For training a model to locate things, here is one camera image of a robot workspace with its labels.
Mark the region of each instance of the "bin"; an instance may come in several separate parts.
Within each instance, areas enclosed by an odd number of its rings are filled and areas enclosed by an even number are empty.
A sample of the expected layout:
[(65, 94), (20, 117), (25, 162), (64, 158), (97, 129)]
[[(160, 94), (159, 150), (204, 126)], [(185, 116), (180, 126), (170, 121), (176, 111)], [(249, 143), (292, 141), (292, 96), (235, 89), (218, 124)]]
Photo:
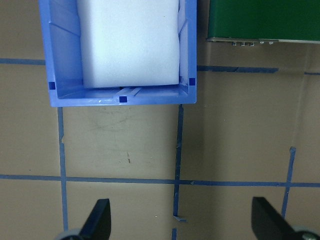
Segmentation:
[(179, 84), (84, 88), (77, 0), (39, 0), (52, 107), (192, 104), (197, 100), (197, 0), (179, 0)]

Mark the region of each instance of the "green device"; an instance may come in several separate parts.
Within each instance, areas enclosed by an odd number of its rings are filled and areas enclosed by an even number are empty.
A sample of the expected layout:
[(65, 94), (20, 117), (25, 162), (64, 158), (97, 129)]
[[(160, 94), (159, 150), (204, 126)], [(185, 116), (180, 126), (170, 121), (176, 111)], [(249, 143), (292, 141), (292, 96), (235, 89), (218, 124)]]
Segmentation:
[(320, 0), (211, 0), (207, 40), (320, 43)]

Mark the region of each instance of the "dark blue square marking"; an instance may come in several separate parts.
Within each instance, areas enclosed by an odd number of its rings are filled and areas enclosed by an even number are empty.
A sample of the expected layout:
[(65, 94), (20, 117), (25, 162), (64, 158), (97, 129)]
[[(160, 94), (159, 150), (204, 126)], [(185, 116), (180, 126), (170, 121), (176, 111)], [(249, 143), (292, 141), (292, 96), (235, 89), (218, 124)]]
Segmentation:
[(189, 78), (189, 86), (195, 86), (196, 85), (196, 79), (195, 78)]
[(128, 99), (127, 99), (126, 96), (120, 96), (120, 97), (119, 97), (119, 102), (120, 102), (120, 103), (127, 103), (127, 102), (128, 102)]
[(56, 90), (56, 83), (54, 81), (49, 82), (49, 89), (50, 90)]

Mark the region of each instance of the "foam block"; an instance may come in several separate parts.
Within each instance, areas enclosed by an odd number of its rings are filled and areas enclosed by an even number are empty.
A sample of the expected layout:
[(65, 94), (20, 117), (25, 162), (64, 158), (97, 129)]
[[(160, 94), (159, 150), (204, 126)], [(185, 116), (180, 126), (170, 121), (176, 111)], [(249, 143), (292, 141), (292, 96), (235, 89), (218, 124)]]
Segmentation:
[(179, 83), (179, 0), (77, 0), (85, 88)]

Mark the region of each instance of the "blue tape line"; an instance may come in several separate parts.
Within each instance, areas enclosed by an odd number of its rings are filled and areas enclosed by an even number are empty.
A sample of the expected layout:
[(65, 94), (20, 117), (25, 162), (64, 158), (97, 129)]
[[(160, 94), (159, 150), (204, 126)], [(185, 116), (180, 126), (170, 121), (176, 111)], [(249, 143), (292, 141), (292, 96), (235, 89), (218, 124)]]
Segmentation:
[(304, 72), (304, 75), (320, 75), (320, 72)]
[(0, 175), (0, 179), (8, 180), (38, 180), (38, 181), (60, 181), (59, 176), (38, 176), (38, 175)]
[(177, 240), (177, 229), (176, 228), (172, 228), (172, 237), (171, 237), (171, 240)]
[[(60, 176), (40, 175), (5, 175), (0, 174), (0, 179), (7, 180), (36, 180), (36, 181), (61, 181)], [(139, 179), (139, 178), (103, 178), (103, 177), (78, 177), (67, 176), (67, 182), (88, 183), (125, 183), (125, 184), (168, 184), (168, 185), (197, 185), (197, 186), (222, 186), (222, 187), (290, 187), (290, 188), (320, 188), (320, 182), (273, 182), (273, 181), (201, 181), (201, 180), (173, 180), (173, 179)]]
[(0, 64), (20, 64), (20, 65), (45, 66), (46, 61), (41, 60), (41, 59), (0, 58)]
[(292, 174), (294, 169), (295, 156), (296, 156), (296, 148), (292, 146), (290, 147), (290, 160), (289, 160), (288, 174), (286, 177), (287, 187), (285, 188), (283, 203), (282, 203), (282, 210), (281, 210), (281, 215), (283, 218), (286, 217), (286, 212), (287, 212), (287, 205), (288, 205), (289, 192), (291, 187)]
[(290, 184), (291, 188), (320, 188), (318, 182), (293, 182)]
[(252, 74), (274, 74), (279, 71), (275, 67), (241, 67), (241, 66), (197, 66), (197, 71), (205, 72), (227, 72), (227, 73), (252, 73)]
[[(178, 113), (178, 128), (176, 136), (176, 154), (175, 154), (175, 174), (174, 179), (176, 181), (180, 180), (180, 170), (181, 170), (181, 154), (182, 154), (182, 134), (183, 134), (183, 125), (184, 125), (184, 106), (179, 105)], [(178, 217), (179, 211), (179, 183), (174, 184), (173, 191), (173, 216), (180, 222), (186, 222), (185, 219)]]
[(67, 203), (67, 176), (66, 176), (66, 156), (65, 145), (62, 142), (64, 137), (64, 114), (63, 108), (58, 107), (58, 129), (59, 129), (59, 151), (60, 151), (60, 175), (61, 175), (61, 198), (62, 198), (62, 217), (63, 230), (68, 230), (68, 203)]
[(67, 176), (68, 182), (119, 183), (119, 184), (175, 184), (173, 179), (137, 179)]
[(224, 187), (286, 187), (286, 182), (273, 181), (186, 181), (180, 180), (181, 185), (224, 186)]

